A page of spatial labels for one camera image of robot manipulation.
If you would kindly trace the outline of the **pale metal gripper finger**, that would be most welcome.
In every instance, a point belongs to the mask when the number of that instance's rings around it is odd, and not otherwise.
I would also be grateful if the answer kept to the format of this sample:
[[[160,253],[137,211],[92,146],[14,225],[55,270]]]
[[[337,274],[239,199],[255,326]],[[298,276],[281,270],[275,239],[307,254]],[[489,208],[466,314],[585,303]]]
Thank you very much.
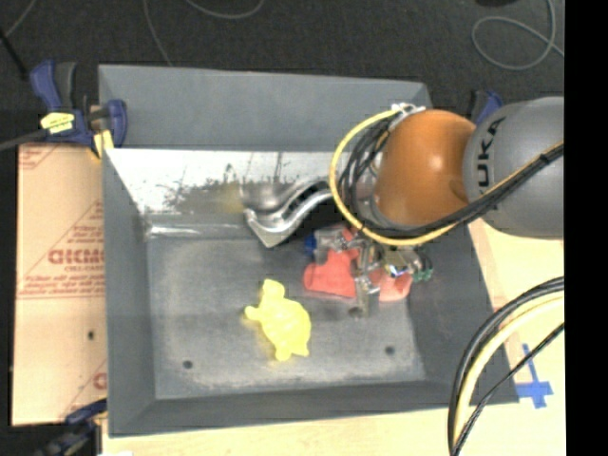
[[[355,279],[355,294],[354,316],[371,316],[377,311],[380,287],[368,275],[360,275]]]
[[[346,252],[358,249],[360,241],[357,234],[350,228],[323,228],[314,232],[314,254],[325,255],[330,250]]]

